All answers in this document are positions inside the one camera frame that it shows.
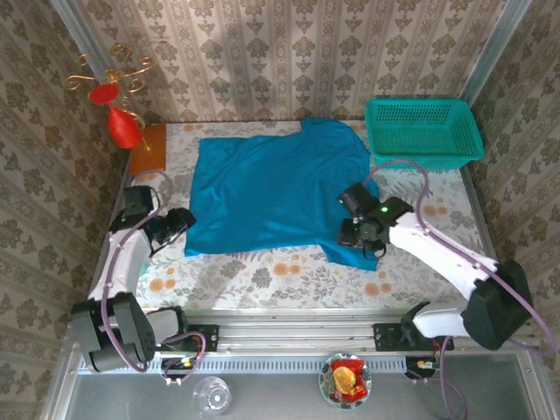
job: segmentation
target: blue t-shirt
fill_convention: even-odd
[[[318,244],[330,262],[375,270],[375,259],[337,243],[351,217],[338,197],[368,175],[366,147],[342,122],[305,118],[301,127],[288,136],[200,140],[186,256]],[[379,194],[373,181],[370,191]]]

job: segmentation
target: green plastic basket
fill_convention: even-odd
[[[484,156],[473,113],[460,99],[372,99],[366,105],[366,125],[376,165],[400,158],[442,171]]]

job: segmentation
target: wall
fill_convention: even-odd
[[[457,97],[505,0],[73,2],[105,51],[118,41],[157,58],[136,108],[170,123],[363,117],[374,95]]]
[[[77,54],[48,2],[0,1],[0,419],[40,412],[123,173],[103,109],[61,88]]]
[[[473,110],[486,156],[471,169],[494,245],[525,268],[560,342],[560,2],[532,2]],[[548,366],[560,396],[560,363]]]

